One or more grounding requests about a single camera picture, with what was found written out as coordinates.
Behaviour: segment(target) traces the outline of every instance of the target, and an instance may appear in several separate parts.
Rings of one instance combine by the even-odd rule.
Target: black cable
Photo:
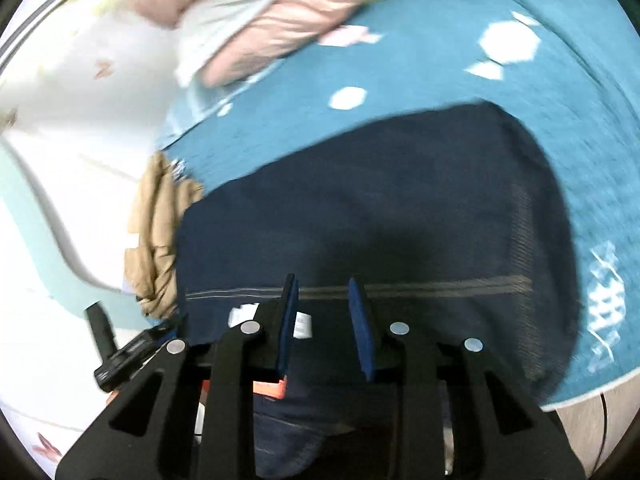
[[[607,421],[609,417],[607,416],[607,401],[604,398],[604,394],[600,394],[600,400],[602,402],[602,416],[604,418],[604,426],[602,431],[602,443],[600,444],[600,451],[598,452],[598,457],[596,458],[596,463],[591,473],[596,471],[596,469],[600,465],[600,460],[602,459],[602,453],[604,452],[604,445],[607,442]]]

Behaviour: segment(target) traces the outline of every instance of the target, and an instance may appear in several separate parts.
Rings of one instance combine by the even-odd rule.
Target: silver screw
[[[244,334],[255,334],[260,330],[260,323],[257,321],[245,321],[240,325],[240,330]]]
[[[391,324],[389,330],[391,330],[391,332],[396,335],[406,335],[409,333],[409,325],[401,321],[396,321],[395,323]]]
[[[169,354],[179,354],[186,346],[182,339],[172,339],[166,344],[166,351],[169,352]]]
[[[482,350],[482,341],[475,337],[470,337],[465,340],[465,348],[470,352],[479,352]]]

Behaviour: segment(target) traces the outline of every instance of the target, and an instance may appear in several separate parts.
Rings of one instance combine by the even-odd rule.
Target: blue patterned mat
[[[574,229],[586,307],[551,401],[640,367],[640,38],[617,1],[386,0],[350,24],[363,41],[298,51],[160,145],[178,138],[170,156],[211,190],[376,118],[495,102],[545,150]]]

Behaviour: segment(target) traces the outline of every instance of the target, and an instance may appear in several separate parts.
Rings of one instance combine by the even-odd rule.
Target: pink garment
[[[129,0],[142,16],[175,27],[193,0]],[[346,20],[363,0],[276,0],[209,61],[202,70],[207,86],[253,74],[319,34]]]

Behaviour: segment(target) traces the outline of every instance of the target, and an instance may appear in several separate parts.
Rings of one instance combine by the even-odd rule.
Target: teal fabric
[[[492,23],[516,23],[512,12],[540,23],[528,27],[540,40],[532,60],[503,64],[503,80],[466,72],[488,60],[480,38]],[[350,23],[382,38],[296,52],[235,96],[228,113],[181,137],[170,157],[183,158],[211,190],[377,118],[495,102],[532,131],[570,210],[585,309],[572,366],[552,401],[638,368],[640,38],[617,1],[384,0]],[[363,104],[331,108],[344,87],[365,89]]]

